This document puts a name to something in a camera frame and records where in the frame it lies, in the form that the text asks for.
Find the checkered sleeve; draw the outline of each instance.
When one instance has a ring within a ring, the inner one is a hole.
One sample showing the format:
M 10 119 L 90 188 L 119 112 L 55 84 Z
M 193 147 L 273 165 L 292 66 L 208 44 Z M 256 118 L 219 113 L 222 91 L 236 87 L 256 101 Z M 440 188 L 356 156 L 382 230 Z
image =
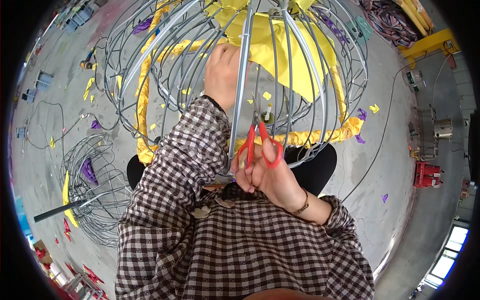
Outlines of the checkered sleeve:
M 175 294 L 170 274 L 186 271 L 179 261 L 192 239 L 190 212 L 226 165 L 229 132 L 225 113 L 197 98 L 160 143 L 118 226 L 118 299 Z
M 332 213 L 324 227 L 326 233 L 334 239 L 329 284 L 324 296 L 373 299 L 373 273 L 362 254 L 353 218 L 338 198 L 325 196 L 322 200 L 332 206 Z

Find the scissor handle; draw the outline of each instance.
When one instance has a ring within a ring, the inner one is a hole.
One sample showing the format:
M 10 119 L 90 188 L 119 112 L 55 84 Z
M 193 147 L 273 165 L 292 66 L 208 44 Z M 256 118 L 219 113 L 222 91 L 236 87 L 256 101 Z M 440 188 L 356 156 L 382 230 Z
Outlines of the scissor handle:
M 262 155 L 264 156 L 267 168 L 275 168 L 276 166 L 278 166 L 278 164 L 283 158 L 283 145 L 280 142 L 277 142 L 276 140 L 271 138 L 270 135 L 268 135 L 267 128 L 265 127 L 265 123 L 260 122 L 260 124 L 258 125 L 258 131 L 260 132 L 262 143 L 264 142 L 265 139 L 270 139 L 270 142 L 272 142 L 272 144 L 276 146 L 276 158 L 273 162 L 269 162 L 262 151 Z
M 239 162 L 239 157 L 240 154 L 245 150 L 245 148 L 248 148 L 248 154 L 247 154 L 247 164 L 245 165 L 245 169 L 250 167 L 250 163 L 253 159 L 253 142 L 255 140 L 255 128 L 253 125 L 250 125 L 250 129 L 248 130 L 248 137 L 245 143 L 240 147 L 238 153 L 237 153 L 237 162 Z

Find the red machine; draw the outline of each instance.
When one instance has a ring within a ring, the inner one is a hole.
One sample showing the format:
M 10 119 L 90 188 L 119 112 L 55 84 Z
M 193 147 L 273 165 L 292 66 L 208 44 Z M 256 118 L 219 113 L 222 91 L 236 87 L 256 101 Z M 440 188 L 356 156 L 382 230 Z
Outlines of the red machine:
M 443 182 L 440 180 L 440 174 L 443 171 L 439 166 L 431 166 L 428 162 L 417 161 L 415 163 L 415 181 L 414 187 L 417 188 L 438 188 Z

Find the window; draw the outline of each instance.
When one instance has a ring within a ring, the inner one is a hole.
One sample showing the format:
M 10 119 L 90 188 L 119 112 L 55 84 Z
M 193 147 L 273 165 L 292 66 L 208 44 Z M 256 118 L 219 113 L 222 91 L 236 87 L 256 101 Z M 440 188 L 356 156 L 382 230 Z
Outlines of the window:
M 455 264 L 458 253 L 462 250 L 467 234 L 468 229 L 453 226 L 448 241 L 442 251 L 442 255 L 438 258 L 430 273 L 425 277 L 425 283 L 427 285 L 432 288 L 438 288 L 443 284 L 444 279 Z

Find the person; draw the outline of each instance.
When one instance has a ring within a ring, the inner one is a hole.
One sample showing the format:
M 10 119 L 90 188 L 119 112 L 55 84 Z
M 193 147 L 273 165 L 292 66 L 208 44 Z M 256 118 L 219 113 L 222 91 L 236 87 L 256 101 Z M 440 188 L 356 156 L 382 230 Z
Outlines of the person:
M 336 197 L 317 198 L 335 170 L 331 145 L 293 169 L 287 162 L 305 149 L 268 169 L 262 152 L 273 161 L 273 145 L 255 145 L 248 169 L 232 160 L 236 182 L 202 192 L 227 164 L 225 112 L 235 103 L 239 60 L 238 47 L 217 45 L 204 96 L 149 166 L 129 162 L 134 191 L 118 225 L 117 299 L 372 299 L 353 218 Z M 233 205 L 221 205 L 227 200 Z

